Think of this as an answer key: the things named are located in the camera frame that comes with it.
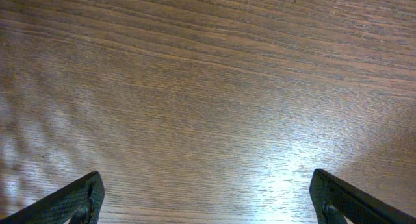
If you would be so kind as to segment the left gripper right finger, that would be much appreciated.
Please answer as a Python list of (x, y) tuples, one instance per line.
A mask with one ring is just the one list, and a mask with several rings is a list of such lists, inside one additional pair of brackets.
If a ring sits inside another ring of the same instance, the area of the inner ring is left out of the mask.
[(323, 169), (313, 172), (309, 193), (318, 224), (415, 223), (415, 218)]

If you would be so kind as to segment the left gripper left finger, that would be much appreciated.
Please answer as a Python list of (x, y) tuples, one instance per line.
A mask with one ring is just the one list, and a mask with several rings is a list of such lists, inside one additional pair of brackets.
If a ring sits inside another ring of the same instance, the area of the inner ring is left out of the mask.
[(105, 197), (99, 172), (93, 171), (1, 220), (15, 223), (96, 224)]

